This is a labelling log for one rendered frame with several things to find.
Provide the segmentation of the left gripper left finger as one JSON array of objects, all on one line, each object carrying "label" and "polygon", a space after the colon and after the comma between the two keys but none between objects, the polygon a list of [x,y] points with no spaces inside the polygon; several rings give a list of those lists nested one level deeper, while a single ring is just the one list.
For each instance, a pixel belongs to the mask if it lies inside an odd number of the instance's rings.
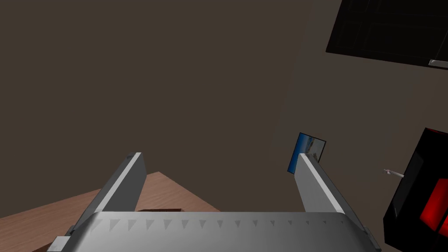
[{"label": "left gripper left finger", "polygon": [[76,230],[91,215],[102,211],[134,211],[141,195],[147,171],[141,152],[131,152],[101,188],[82,213],[71,231]]}]

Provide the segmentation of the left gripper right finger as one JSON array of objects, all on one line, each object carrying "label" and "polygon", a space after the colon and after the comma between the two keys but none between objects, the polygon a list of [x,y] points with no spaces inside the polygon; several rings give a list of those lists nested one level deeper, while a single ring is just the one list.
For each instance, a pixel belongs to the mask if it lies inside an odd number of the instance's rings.
[{"label": "left gripper right finger", "polygon": [[366,232],[354,210],[313,156],[298,155],[294,179],[305,212],[342,213]]}]

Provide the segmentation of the brown wooden table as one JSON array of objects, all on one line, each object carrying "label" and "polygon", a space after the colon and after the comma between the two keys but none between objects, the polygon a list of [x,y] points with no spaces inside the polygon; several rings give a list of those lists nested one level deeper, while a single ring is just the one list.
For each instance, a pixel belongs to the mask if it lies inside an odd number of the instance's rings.
[{"label": "brown wooden table", "polygon": [[[0,218],[0,252],[32,252],[63,236],[76,223],[98,190]],[[148,174],[135,210],[182,209],[217,212],[164,174]]]}]

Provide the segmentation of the black and red cabinet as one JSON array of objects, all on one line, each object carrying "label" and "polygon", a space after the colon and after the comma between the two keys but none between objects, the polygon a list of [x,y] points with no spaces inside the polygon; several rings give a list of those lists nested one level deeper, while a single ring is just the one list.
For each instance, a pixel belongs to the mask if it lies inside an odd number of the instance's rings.
[{"label": "black and red cabinet", "polygon": [[400,252],[448,252],[448,133],[424,129],[382,221]]}]

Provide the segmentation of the black window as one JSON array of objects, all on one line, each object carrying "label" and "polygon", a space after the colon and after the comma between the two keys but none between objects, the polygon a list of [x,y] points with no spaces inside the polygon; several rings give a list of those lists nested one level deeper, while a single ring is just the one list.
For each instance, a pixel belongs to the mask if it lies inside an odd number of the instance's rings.
[{"label": "black window", "polygon": [[342,0],[326,52],[448,70],[448,0]]}]

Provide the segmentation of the blue picture on wall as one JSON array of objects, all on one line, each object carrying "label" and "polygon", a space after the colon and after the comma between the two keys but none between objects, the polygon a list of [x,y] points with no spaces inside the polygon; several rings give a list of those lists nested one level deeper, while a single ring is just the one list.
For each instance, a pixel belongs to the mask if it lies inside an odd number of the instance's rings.
[{"label": "blue picture on wall", "polygon": [[295,174],[296,165],[300,154],[310,154],[316,159],[317,162],[319,162],[325,145],[326,141],[322,139],[312,137],[304,133],[299,133],[287,172]]}]

